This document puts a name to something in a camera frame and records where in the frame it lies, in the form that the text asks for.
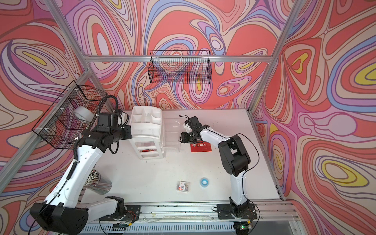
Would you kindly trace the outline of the white plastic drawer organizer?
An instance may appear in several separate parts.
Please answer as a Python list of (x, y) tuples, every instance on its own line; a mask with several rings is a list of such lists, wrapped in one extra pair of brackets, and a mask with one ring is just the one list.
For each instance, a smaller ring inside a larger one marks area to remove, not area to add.
[[(133, 138), (130, 144), (140, 160), (163, 159), (162, 110), (152, 106), (135, 106), (130, 116)], [(141, 152), (154, 149), (154, 152)]]

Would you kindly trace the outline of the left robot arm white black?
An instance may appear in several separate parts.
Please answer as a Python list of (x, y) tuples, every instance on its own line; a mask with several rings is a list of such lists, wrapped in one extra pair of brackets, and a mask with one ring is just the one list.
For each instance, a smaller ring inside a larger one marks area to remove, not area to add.
[(45, 231), (78, 235), (87, 223), (126, 215), (124, 199), (108, 196), (101, 201), (79, 204), (78, 199), (93, 168), (113, 143), (132, 139), (131, 126), (95, 127), (85, 130), (73, 145), (73, 160), (53, 191), (42, 203), (34, 203), (29, 214)]

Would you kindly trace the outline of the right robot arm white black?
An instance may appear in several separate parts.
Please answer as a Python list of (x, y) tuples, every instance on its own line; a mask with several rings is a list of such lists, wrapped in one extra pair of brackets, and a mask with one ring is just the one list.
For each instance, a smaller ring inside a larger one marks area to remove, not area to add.
[(244, 174), (251, 163), (250, 156), (238, 135), (225, 136), (208, 126), (186, 130), (180, 135), (183, 144), (197, 144), (199, 141), (208, 142), (218, 148), (222, 166), (230, 175), (231, 196), (229, 212), (235, 217), (248, 209), (249, 199), (245, 195)]

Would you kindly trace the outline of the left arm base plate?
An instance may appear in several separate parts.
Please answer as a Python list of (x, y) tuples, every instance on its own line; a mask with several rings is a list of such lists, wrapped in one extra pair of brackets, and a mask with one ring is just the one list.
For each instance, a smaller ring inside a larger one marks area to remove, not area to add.
[(139, 220), (141, 205), (125, 205), (124, 209), (116, 211), (112, 215), (106, 215), (99, 219), (99, 221), (125, 221), (135, 222)]

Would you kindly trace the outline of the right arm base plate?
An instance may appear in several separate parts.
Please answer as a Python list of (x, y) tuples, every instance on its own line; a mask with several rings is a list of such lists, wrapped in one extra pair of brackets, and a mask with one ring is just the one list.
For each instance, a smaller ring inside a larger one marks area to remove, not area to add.
[(218, 219), (220, 220), (248, 219), (253, 221), (258, 218), (255, 205), (249, 202), (239, 207), (233, 204), (217, 204), (214, 210), (217, 212)]

